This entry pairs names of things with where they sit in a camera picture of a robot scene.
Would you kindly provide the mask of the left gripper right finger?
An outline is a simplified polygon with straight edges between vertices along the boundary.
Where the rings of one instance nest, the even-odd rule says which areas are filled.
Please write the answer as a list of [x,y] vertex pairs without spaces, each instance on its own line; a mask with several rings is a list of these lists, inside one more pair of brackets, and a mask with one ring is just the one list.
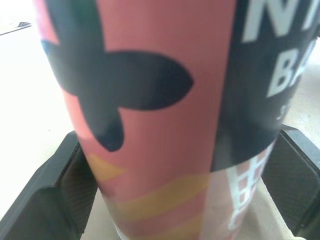
[[264,184],[294,235],[319,235],[320,150],[297,128],[282,127]]

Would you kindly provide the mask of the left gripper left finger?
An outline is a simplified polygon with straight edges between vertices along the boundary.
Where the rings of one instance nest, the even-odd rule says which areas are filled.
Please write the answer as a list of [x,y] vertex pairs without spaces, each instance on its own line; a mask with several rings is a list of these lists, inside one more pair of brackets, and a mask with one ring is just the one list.
[[74,131],[30,178],[0,221],[2,240],[79,240],[98,185]]

